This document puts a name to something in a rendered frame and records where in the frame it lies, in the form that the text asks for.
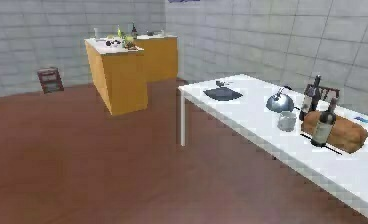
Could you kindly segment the orange kitchen island counter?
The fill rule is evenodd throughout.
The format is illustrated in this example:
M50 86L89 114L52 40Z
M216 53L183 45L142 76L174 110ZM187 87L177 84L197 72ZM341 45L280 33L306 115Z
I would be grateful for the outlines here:
M98 93L112 116L148 106L144 49L107 46L101 40L84 40L91 76Z

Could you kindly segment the white table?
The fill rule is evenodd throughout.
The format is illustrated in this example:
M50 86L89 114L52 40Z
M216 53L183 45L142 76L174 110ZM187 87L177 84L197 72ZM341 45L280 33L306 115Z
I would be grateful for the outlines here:
M208 80L181 86L181 100L192 102L368 218L368 137L364 146L352 154L333 146L329 147L343 155L314 147L300 135L299 127L291 132L277 128L279 115L266 108L267 99L279 89L277 85L245 74L222 81L233 82L226 87L242 96L232 101L213 100L204 94L216 87L214 80ZM367 115L344 107L337 107L336 114L368 132L368 123L354 119L357 116L368 119Z

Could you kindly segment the clear glass cup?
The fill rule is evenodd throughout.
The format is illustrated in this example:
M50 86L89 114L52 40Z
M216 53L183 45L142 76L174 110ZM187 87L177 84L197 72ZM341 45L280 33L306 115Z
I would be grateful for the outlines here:
M290 111L283 111L279 115L277 127L286 132L294 130L296 124L296 115Z

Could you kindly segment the dark wine bottle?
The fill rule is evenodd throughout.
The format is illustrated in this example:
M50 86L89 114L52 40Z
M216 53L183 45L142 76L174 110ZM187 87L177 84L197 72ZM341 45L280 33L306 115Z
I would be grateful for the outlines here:
M337 105L337 99L332 98L328 109L321 112L317 121L314 133L312 135L315 143L327 143L331 130L336 122L336 114L334 112Z
M321 81L321 76L315 77L314 83L309 86L304 94L303 104L300 109L299 119L304 120L306 114L316 108L317 103L320 99L320 92L318 90Z

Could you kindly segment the black knife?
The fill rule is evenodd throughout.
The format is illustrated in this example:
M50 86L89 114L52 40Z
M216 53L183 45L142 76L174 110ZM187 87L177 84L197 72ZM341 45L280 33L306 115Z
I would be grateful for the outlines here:
M328 150L332 151L332 152L335 152L336 154L338 155L343 155L341 152L329 147L326 143L324 144L320 144L320 143L315 143L313 140L313 138L311 136L308 136L307 134L304 134L304 133L300 133L301 136L307 138L310 140L311 144L316 146L316 147L320 147L320 148L327 148Z

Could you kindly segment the dark wooden chair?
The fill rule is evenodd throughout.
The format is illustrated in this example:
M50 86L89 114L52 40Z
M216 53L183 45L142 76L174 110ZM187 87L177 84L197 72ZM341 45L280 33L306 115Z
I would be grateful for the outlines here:
M320 86L318 90L320 92L320 99L326 102L330 102L332 98L338 99L340 97L339 89Z

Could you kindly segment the brown bread loaf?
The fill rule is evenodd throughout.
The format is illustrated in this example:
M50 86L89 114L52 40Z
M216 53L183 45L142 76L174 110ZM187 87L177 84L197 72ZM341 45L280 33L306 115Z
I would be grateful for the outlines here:
M301 130L312 135L321 112L309 112L301 124ZM328 137L327 143L347 153L354 153L363 147L368 132L361 125L337 115L336 122Z

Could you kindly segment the orange wall counter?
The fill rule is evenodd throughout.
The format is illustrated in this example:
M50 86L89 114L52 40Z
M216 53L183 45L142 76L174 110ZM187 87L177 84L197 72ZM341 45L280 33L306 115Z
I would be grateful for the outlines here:
M144 49L144 72L148 82L175 79L178 74L176 36L138 36L136 45Z

